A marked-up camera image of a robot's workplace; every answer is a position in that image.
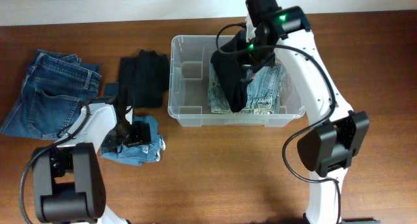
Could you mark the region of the light blue jeans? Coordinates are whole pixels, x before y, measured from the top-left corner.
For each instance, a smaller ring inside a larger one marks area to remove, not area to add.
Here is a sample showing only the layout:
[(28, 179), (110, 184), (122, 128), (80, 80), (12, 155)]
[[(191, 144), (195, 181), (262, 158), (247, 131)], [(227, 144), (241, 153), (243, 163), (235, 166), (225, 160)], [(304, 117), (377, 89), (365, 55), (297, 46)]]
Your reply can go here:
[(209, 66), (208, 105), (211, 111), (224, 115), (271, 115), (279, 112), (281, 77), (284, 66), (264, 66), (255, 75), (255, 79), (247, 86), (245, 107), (236, 113), (230, 109), (213, 65)]

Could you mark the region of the small blue denim shorts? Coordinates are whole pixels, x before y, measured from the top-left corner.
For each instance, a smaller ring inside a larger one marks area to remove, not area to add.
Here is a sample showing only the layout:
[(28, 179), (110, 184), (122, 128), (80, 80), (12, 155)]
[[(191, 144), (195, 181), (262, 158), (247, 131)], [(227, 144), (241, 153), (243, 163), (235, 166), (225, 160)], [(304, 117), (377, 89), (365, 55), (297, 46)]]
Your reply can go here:
[(151, 142), (135, 147), (118, 146), (118, 152), (111, 152), (102, 148), (100, 155), (102, 158), (116, 161), (118, 163), (140, 166), (143, 163), (158, 162), (161, 158), (161, 151), (165, 150), (164, 138), (158, 133), (158, 122), (150, 115), (144, 117), (134, 117), (133, 123), (147, 123), (150, 126)]

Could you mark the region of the black garment with red trim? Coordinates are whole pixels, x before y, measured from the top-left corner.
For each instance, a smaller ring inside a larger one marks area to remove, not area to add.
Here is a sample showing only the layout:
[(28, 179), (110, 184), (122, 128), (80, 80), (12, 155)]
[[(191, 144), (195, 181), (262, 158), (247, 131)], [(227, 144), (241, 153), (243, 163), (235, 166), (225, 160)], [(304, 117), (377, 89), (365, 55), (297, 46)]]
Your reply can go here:
[(246, 80), (247, 71), (242, 66), (252, 63), (249, 54), (226, 56), (219, 51), (215, 51), (210, 61), (213, 64), (230, 110), (236, 113), (244, 109), (248, 100), (247, 86), (250, 82)]

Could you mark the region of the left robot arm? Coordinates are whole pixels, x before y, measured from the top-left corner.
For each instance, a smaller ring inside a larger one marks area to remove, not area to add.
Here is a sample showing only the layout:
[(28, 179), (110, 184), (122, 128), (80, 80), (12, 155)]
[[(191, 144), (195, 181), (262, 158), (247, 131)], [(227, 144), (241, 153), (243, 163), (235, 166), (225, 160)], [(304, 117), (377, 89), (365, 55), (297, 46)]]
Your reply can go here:
[(35, 215), (41, 223), (128, 223), (107, 204), (98, 151), (151, 140), (148, 125), (132, 121), (120, 96), (89, 100), (68, 131), (38, 148), (25, 170), (32, 173)]

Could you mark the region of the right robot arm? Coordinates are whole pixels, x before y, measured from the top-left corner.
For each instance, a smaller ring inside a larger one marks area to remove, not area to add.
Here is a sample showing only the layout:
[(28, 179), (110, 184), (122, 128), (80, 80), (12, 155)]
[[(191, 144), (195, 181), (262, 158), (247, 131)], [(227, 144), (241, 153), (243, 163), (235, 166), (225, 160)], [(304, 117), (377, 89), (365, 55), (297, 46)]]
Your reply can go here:
[(300, 7), (276, 0), (246, 0), (249, 40), (255, 56), (273, 53), (286, 68), (306, 109), (309, 125), (283, 144), (286, 168), (309, 184), (307, 223), (342, 223), (341, 188), (369, 129), (365, 112), (355, 112), (332, 81), (311, 25)]

